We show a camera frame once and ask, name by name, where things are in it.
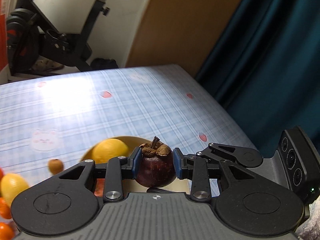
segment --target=brown fruit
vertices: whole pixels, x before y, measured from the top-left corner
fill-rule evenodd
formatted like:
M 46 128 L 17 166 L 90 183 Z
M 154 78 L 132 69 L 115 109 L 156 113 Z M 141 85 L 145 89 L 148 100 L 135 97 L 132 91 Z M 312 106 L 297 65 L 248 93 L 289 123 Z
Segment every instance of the brown fruit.
M 155 154 L 153 157 L 142 157 L 136 181 L 144 187 L 165 187 L 176 178 L 172 152 L 167 156 Z
M 58 159 L 49 160 L 48 168 L 52 175 L 56 175 L 64 170 L 63 162 Z

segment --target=mangosteen stem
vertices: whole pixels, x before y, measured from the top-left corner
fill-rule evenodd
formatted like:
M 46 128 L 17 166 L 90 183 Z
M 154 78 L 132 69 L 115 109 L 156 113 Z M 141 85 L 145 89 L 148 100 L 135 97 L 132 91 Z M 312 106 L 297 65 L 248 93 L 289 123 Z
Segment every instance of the mangosteen stem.
M 156 146 L 157 146 L 157 143 L 158 143 L 158 142 L 160 142 L 160 139 L 159 139 L 157 136 L 155 136 L 155 137 L 153 138 L 152 143 L 151 143 L 151 148 L 152 148 L 152 149 L 156 149 Z

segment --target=lemon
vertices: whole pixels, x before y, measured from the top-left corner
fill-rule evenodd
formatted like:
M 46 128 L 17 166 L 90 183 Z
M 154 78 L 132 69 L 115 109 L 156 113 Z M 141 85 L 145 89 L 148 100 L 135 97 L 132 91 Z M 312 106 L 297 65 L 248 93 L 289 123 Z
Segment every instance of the lemon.
M 0 184 L 1 195 L 9 207 L 13 199 L 27 188 L 29 185 L 24 178 L 14 173 L 4 175 Z
M 106 163 L 113 157 L 127 156 L 128 146 L 118 139 L 106 139 L 98 143 L 92 150 L 92 158 L 96 163 Z

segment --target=blue plaid tablecloth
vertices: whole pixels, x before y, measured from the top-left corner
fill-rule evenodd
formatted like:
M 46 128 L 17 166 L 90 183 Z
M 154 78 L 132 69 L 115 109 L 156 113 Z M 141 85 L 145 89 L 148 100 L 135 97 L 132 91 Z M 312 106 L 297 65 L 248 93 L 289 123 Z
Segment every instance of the blue plaid tablecloth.
M 0 167 L 30 185 L 49 159 L 68 168 L 99 141 L 156 135 L 184 154 L 209 142 L 254 147 L 226 111 L 181 67 L 74 73 L 0 86 Z M 211 182 L 213 195 L 217 185 Z

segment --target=blue curtain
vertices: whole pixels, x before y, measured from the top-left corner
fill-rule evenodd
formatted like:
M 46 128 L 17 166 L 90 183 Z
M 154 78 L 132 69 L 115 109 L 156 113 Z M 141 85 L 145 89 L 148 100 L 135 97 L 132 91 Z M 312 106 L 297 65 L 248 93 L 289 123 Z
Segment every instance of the blue curtain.
M 320 0 L 242 0 L 196 80 L 264 157 L 295 125 L 320 150 Z

